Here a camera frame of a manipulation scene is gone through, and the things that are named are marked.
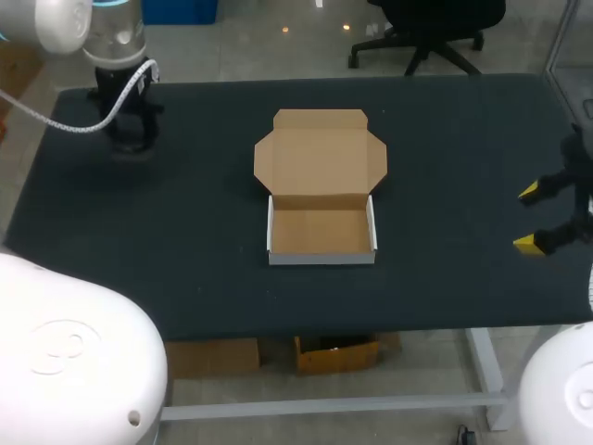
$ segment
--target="box lid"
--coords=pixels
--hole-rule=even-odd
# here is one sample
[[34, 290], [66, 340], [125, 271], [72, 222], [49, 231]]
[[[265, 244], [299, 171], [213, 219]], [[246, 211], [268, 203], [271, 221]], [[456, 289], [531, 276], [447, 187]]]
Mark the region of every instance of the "box lid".
[[276, 196], [368, 194], [387, 152], [367, 121], [359, 109], [281, 109], [256, 144], [254, 173]]

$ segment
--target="cable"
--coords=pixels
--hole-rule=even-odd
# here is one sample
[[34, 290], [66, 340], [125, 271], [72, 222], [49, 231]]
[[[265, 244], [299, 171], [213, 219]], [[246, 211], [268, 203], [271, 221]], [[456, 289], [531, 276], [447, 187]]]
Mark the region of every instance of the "cable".
[[109, 114], [107, 114], [107, 116], [101, 122], [99, 122], [97, 125], [93, 125], [91, 127], [72, 127], [70, 125], [64, 125], [63, 123], [52, 121], [51, 119], [47, 118], [43, 114], [38, 113], [34, 109], [31, 109], [31, 108], [27, 107], [26, 105], [21, 104], [13, 96], [5, 93], [2, 90], [0, 90], [0, 97], [5, 99], [5, 101], [10, 102], [15, 107], [20, 108], [22, 111], [24, 111], [28, 115], [34, 117], [38, 121], [42, 121], [42, 122], [46, 123], [47, 125], [50, 125], [54, 128], [58, 128], [59, 130], [63, 130], [64, 132], [78, 133], [78, 134], [94, 133], [94, 132], [98, 132], [99, 130], [103, 130], [105, 127], [107, 127], [111, 123], [111, 121], [113, 121], [115, 119], [116, 115], [118, 114], [118, 111], [120, 111], [120, 108], [123, 105], [123, 102], [126, 100], [126, 97], [128, 97], [128, 94], [131, 92], [131, 90], [134, 88], [134, 86], [140, 80], [140, 78], [144, 75], [144, 73], [151, 67], [152, 67], [152, 71], [151, 71], [152, 79], [154, 82], [158, 82], [157, 62], [153, 59], [147, 60], [145, 63], [142, 64], [142, 66], [138, 69], [138, 71], [130, 78], [130, 80], [128, 81], [126, 86], [123, 88], [123, 90], [121, 90], [120, 97], [118, 97], [118, 100], [116, 101], [115, 105], [113, 106], [113, 108], [111, 109]]

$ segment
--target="table surface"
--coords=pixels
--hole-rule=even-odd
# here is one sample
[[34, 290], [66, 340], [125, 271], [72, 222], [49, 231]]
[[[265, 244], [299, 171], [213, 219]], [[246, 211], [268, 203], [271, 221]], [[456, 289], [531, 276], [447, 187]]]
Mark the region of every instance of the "table surface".
[[[155, 156], [48, 129], [6, 244], [138, 303], [166, 340], [570, 324], [591, 320], [592, 249], [524, 257], [512, 240], [563, 222], [572, 194], [517, 195], [561, 166], [568, 121], [530, 75], [157, 85]], [[83, 90], [54, 118], [96, 122]], [[279, 108], [361, 108], [388, 146], [373, 191], [373, 266], [271, 267], [253, 148]]]

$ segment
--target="gray floor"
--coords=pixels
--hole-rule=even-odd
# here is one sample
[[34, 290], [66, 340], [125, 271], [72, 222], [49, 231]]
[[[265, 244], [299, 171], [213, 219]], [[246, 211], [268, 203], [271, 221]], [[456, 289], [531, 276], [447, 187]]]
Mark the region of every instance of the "gray floor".
[[[482, 53], [468, 42], [455, 46], [482, 72], [541, 72], [563, 8], [562, 0], [509, 0], [505, 19], [486, 31]], [[579, 28], [567, 58], [590, 57], [588, 21]], [[343, 26], [348, 24], [349, 31]], [[410, 50], [361, 54], [360, 69], [347, 69], [352, 44], [381, 34], [385, 18], [364, 0], [221, 0], [217, 24], [205, 27], [149, 27], [149, 53], [166, 83], [217, 82], [345, 76], [398, 76]], [[431, 56], [420, 75], [457, 74]], [[57, 91], [94, 83], [81, 55], [48, 61], [22, 100], [49, 114]], [[6, 120], [0, 146], [0, 235], [6, 230], [34, 159], [44, 126], [19, 112]], [[496, 352], [506, 371], [520, 357], [534, 328], [494, 329]], [[375, 369], [352, 375], [296, 377], [290, 357], [268, 364], [254, 376], [177, 381], [174, 404], [271, 401], [357, 395], [446, 393], [476, 389], [467, 345], [459, 332], [403, 334], [403, 351], [385, 351]], [[480, 410], [298, 415], [177, 423], [165, 426], [160, 445], [195, 443], [397, 443], [450, 444], [459, 423], [476, 428], [485, 445], [524, 443], [518, 428], [487, 432]]]

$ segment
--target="office chair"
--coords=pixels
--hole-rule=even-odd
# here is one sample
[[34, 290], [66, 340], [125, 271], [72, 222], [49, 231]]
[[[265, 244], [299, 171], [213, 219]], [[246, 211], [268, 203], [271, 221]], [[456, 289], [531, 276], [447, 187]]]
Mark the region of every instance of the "office chair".
[[482, 51], [482, 30], [499, 23], [506, 12], [505, 0], [378, 0], [393, 26], [382, 39], [352, 46], [348, 67], [359, 67], [359, 51], [413, 46], [416, 48], [406, 76], [411, 76], [431, 52], [437, 53], [468, 74], [480, 74], [448, 42], [473, 39], [472, 49]]

